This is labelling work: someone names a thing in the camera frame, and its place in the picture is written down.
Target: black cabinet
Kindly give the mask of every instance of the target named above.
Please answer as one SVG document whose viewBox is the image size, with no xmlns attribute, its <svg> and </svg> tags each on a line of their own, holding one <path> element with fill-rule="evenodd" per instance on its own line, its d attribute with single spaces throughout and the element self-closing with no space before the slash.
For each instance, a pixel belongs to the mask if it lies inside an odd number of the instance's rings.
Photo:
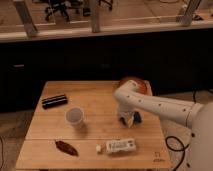
<svg viewBox="0 0 213 171">
<path fill-rule="evenodd" d="M 134 75 L 149 80 L 156 95 L 213 88 L 211 32 L 0 44 L 0 110 L 34 108 L 49 80 L 119 80 Z"/>
</svg>

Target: chair wheel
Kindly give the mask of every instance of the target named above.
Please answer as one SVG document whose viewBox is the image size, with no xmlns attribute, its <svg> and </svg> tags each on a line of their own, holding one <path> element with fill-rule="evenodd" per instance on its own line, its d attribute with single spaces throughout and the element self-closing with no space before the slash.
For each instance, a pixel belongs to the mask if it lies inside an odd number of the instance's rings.
<svg viewBox="0 0 213 171">
<path fill-rule="evenodd" d="M 46 18 L 45 18 L 45 21 L 50 21 L 50 19 L 46 17 Z"/>
<path fill-rule="evenodd" d="M 48 8 L 46 8 L 44 11 L 45 11 L 46 14 L 49 12 Z"/>
<path fill-rule="evenodd" d="M 76 14 L 80 14 L 79 9 L 76 9 L 76 10 L 75 10 L 75 13 L 76 13 Z"/>
<path fill-rule="evenodd" d="M 70 19 L 67 17 L 67 18 L 66 18 L 66 21 L 67 21 L 67 22 L 70 22 Z"/>
</svg>

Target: orange object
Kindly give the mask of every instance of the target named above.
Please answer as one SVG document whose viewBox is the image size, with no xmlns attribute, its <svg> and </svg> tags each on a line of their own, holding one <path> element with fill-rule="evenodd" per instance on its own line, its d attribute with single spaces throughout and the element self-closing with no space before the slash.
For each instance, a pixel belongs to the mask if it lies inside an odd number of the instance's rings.
<svg viewBox="0 0 213 171">
<path fill-rule="evenodd" d="M 118 83 L 118 87 L 120 87 L 121 85 L 123 85 L 124 83 L 126 83 L 127 81 L 129 80 L 133 80 L 135 82 L 137 82 L 139 85 L 140 85 L 140 88 L 139 90 L 137 91 L 138 93 L 141 93 L 141 94 L 147 94 L 147 86 L 146 86 L 146 83 L 138 78 L 138 77 L 135 77 L 135 76 L 127 76 L 127 77 L 124 77 L 122 78 L 119 83 Z"/>
</svg>

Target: wooden table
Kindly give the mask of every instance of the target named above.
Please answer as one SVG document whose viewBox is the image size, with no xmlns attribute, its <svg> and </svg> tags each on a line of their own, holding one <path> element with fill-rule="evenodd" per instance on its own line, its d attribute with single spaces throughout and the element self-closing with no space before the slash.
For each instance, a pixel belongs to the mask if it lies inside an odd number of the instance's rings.
<svg viewBox="0 0 213 171">
<path fill-rule="evenodd" d="M 47 82 L 35 110 L 18 157 L 17 169 L 151 169 L 169 168 L 170 158 L 159 118 L 140 111 L 142 124 L 124 126 L 117 116 L 113 92 L 117 81 Z M 41 99 L 66 94 L 66 105 L 44 110 Z M 85 112 L 85 127 L 75 131 L 65 120 L 65 112 L 79 106 Z M 96 145 L 109 139 L 135 138 L 131 153 L 97 154 Z M 79 157 L 59 151 L 55 140 L 73 145 Z"/>
</svg>

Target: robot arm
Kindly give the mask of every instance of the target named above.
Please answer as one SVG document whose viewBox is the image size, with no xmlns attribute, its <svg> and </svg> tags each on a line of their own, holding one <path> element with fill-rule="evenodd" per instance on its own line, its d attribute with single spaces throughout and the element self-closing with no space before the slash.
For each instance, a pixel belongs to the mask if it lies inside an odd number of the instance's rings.
<svg viewBox="0 0 213 171">
<path fill-rule="evenodd" d="M 132 116 L 136 107 L 191 128 L 194 117 L 203 107 L 199 103 L 143 95 L 136 92 L 138 88 L 139 85 L 130 80 L 114 93 L 119 102 L 119 115 L 126 121 Z"/>
<path fill-rule="evenodd" d="M 128 81 L 114 96 L 119 102 L 119 115 L 128 121 L 134 108 L 142 108 L 172 120 L 192 131 L 187 155 L 187 171 L 210 171 L 213 168 L 213 102 L 206 105 L 182 100 L 154 97 L 137 93 L 139 85 Z"/>
</svg>

